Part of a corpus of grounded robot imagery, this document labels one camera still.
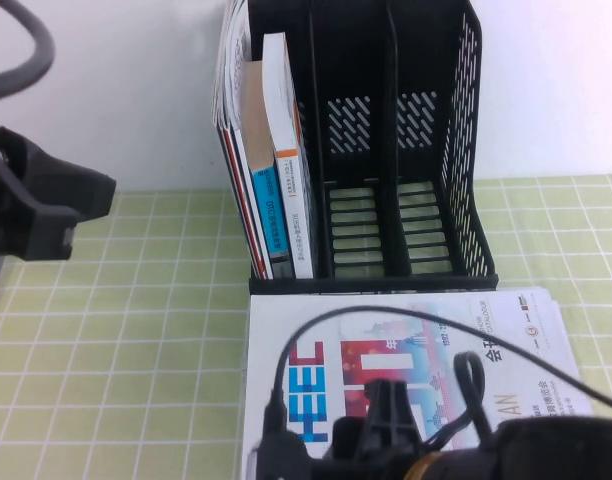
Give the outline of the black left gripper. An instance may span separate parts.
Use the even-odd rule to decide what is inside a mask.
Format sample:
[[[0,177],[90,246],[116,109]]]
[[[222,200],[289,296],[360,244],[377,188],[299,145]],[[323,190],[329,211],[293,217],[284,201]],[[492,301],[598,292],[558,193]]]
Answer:
[[[68,260],[77,213],[81,221],[107,216],[117,182],[97,170],[55,158],[36,145],[29,146],[27,154],[23,184],[43,204],[19,202],[21,184],[9,168],[0,128],[0,256]]]

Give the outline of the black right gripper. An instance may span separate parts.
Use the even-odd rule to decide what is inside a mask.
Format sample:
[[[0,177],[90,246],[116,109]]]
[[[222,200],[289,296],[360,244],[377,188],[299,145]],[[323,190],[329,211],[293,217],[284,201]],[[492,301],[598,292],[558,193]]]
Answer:
[[[391,479],[420,458],[421,436],[402,381],[365,385],[368,410],[333,424],[332,442],[314,462],[316,479]]]

